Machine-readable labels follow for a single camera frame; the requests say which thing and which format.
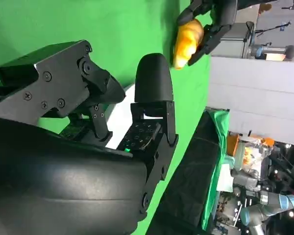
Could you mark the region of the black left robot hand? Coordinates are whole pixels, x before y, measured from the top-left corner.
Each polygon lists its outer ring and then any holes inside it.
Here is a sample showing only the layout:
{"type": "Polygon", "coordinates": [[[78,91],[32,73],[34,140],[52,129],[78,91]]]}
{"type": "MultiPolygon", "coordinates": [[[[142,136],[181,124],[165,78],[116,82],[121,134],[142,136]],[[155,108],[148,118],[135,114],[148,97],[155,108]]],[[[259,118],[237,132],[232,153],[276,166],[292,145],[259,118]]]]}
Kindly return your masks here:
{"type": "Polygon", "coordinates": [[[203,55],[210,54],[221,42],[222,37],[230,31],[237,13],[237,0],[192,0],[178,16],[179,26],[189,23],[198,15],[210,12],[212,23],[204,27],[202,42],[191,56],[188,65],[196,63],[203,55]]]}

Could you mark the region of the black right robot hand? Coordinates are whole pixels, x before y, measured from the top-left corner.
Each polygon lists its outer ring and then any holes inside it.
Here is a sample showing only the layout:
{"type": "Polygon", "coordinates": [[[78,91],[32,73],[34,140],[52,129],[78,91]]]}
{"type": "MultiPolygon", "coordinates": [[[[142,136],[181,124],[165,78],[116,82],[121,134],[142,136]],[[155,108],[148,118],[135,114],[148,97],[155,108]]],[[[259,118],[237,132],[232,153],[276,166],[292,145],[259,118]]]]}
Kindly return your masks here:
{"type": "Polygon", "coordinates": [[[0,66],[0,235],[128,235],[146,217],[178,142],[164,55],[139,61],[132,124],[107,147],[120,83],[86,40],[0,66]]]}

